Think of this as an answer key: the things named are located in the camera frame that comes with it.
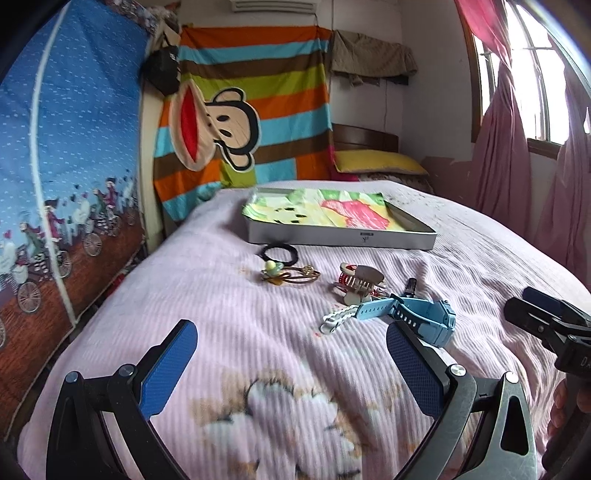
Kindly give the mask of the person's right hand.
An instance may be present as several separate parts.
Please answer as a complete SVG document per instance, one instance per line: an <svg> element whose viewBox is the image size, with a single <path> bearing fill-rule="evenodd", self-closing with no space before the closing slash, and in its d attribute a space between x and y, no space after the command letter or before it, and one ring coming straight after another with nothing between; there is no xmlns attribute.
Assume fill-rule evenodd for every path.
<svg viewBox="0 0 591 480"><path fill-rule="evenodd" d="M554 436L566 422L564 409L568 399L569 389L567 380L563 379L554 391L554 404L547 426L547 433L550 437ZM589 414L591 412L591 390L589 385L583 386L578 390L577 406L583 413Z"/></svg>

